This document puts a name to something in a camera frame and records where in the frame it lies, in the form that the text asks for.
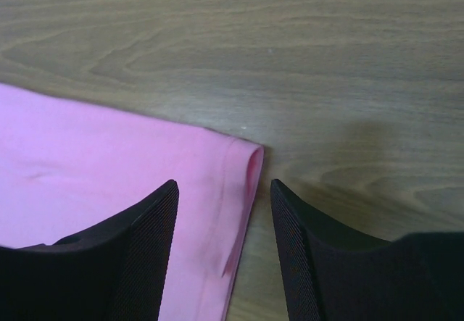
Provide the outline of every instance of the brown wood surface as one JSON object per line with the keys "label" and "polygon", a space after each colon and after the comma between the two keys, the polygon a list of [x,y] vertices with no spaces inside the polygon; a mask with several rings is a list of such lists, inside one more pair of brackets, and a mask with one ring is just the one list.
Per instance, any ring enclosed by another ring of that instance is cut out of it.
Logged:
{"label": "brown wood surface", "polygon": [[231,321],[287,320],[272,178],[378,237],[464,228],[464,0],[0,0],[0,81],[267,147]]}

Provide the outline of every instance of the cloth fold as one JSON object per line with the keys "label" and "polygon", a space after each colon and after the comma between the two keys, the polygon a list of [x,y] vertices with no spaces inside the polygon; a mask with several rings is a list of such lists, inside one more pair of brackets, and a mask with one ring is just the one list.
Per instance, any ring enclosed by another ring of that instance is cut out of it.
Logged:
{"label": "cloth fold", "polygon": [[206,128],[0,84],[0,245],[52,244],[177,180],[159,320],[224,320],[262,160]]}

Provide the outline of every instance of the wood grain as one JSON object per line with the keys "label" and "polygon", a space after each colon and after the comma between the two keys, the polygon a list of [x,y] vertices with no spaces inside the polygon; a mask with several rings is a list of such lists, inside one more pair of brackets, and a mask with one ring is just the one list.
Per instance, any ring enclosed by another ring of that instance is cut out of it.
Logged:
{"label": "wood grain", "polygon": [[464,0],[0,0],[0,81],[266,145],[231,321],[287,320],[272,178],[382,238],[464,228]]}

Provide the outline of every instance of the pink fabric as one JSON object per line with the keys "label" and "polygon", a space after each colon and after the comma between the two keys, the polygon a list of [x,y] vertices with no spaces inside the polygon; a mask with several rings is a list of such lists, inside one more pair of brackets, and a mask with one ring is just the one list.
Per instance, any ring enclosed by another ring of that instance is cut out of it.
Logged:
{"label": "pink fabric", "polygon": [[261,146],[0,84],[0,245],[52,244],[168,179],[180,201],[161,321],[225,319]]}

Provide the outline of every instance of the pink cloth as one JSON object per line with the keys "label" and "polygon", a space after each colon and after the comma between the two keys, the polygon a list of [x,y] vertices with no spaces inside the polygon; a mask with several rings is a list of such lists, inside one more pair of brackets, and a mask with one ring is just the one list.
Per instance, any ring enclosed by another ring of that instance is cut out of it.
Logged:
{"label": "pink cloth", "polygon": [[161,321],[225,319],[263,149],[0,84],[0,245],[51,244],[180,189]]}

